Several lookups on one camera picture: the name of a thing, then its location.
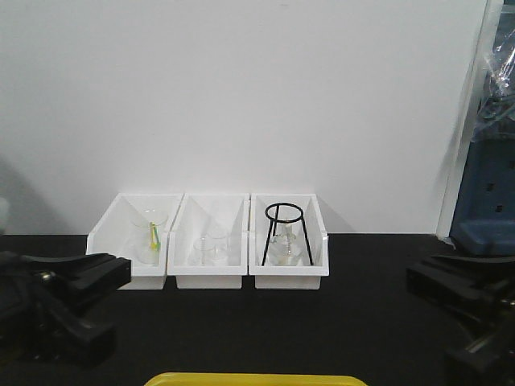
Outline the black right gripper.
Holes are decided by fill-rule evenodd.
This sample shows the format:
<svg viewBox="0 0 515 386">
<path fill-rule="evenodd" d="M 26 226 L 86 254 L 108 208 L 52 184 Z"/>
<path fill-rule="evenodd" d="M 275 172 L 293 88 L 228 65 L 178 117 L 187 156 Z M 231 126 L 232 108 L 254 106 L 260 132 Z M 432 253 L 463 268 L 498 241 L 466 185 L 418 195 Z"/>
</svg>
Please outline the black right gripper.
<svg viewBox="0 0 515 386">
<path fill-rule="evenodd" d="M 514 385 L 514 257 L 432 255 L 406 268 L 406 287 L 468 318 L 476 340 L 446 352 L 445 385 Z"/>
</svg>

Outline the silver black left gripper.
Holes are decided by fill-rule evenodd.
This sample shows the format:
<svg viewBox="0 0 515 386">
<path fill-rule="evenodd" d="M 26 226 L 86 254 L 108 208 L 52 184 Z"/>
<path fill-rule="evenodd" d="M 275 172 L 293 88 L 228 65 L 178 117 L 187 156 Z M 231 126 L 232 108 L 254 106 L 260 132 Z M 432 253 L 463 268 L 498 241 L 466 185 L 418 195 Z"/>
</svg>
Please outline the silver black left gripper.
<svg viewBox="0 0 515 386">
<path fill-rule="evenodd" d="M 91 323 L 70 309 L 84 312 L 130 281 L 131 261 L 109 253 L 37 257 L 2 251 L 1 353 L 99 365 L 117 348 L 114 325 Z"/>
</svg>

